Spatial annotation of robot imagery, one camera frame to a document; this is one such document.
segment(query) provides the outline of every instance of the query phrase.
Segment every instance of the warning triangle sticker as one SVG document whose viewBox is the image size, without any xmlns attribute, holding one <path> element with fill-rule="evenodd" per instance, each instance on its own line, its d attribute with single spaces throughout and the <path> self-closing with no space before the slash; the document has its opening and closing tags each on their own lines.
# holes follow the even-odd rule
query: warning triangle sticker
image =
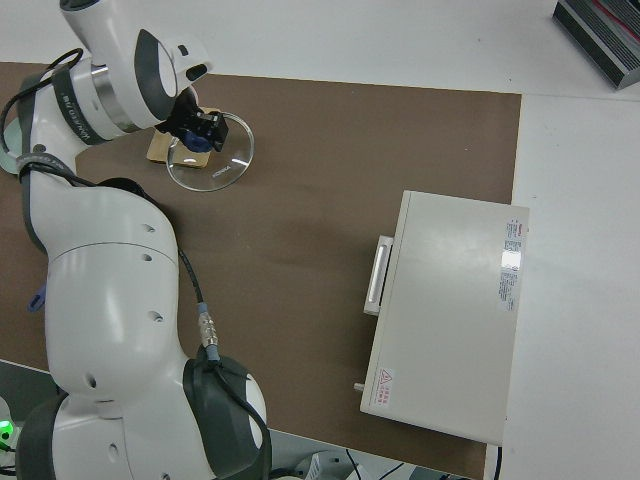
<svg viewBox="0 0 640 480">
<path fill-rule="evenodd" d="M 393 380 L 393 377 L 384 368 L 380 371 L 380 385 Z"/>
</svg>

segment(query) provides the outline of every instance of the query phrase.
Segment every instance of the white box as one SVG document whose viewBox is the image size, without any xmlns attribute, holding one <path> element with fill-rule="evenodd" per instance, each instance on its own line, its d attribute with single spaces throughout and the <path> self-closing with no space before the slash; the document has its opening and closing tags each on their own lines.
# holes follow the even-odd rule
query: white box
<svg viewBox="0 0 640 480">
<path fill-rule="evenodd" d="M 363 412 L 502 445 L 528 217 L 404 193 Z"/>
</svg>

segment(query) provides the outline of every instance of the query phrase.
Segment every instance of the cable connector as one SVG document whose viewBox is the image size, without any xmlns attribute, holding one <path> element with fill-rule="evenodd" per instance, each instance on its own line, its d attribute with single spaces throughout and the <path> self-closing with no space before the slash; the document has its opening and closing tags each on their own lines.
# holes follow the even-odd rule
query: cable connector
<svg viewBox="0 0 640 480">
<path fill-rule="evenodd" d="M 220 360 L 220 354 L 218 353 L 218 334 L 216 333 L 216 326 L 209 315 L 209 309 L 205 302 L 198 304 L 198 325 L 200 325 L 200 340 L 202 346 L 207 352 L 207 358 L 213 361 Z"/>
</svg>

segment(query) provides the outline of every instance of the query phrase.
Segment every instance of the drawer handle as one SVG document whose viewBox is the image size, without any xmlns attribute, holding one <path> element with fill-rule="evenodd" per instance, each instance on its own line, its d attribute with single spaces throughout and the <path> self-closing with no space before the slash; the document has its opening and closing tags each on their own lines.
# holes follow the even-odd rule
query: drawer handle
<svg viewBox="0 0 640 480">
<path fill-rule="evenodd" d="M 378 315 L 380 313 L 380 302 L 382 301 L 382 290 L 391 258 L 391 247 L 393 246 L 393 237 L 385 237 L 380 235 L 378 239 L 378 247 L 376 248 L 376 256 L 373 260 L 373 269 L 371 270 L 371 279 L 369 280 L 369 289 L 367 290 L 367 299 L 364 303 L 364 313 L 369 315 Z"/>
</svg>

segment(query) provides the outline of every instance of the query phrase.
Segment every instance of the electronic device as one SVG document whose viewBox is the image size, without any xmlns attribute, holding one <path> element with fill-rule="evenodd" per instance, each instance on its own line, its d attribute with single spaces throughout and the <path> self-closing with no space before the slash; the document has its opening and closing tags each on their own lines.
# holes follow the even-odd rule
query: electronic device
<svg viewBox="0 0 640 480">
<path fill-rule="evenodd" d="M 376 252 L 360 409 L 502 445 L 528 209 L 405 192 Z"/>
<path fill-rule="evenodd" d="M 640 80 L 638 0 L 560 0 L 553 18 L 616 88 Z"/>
</svg>

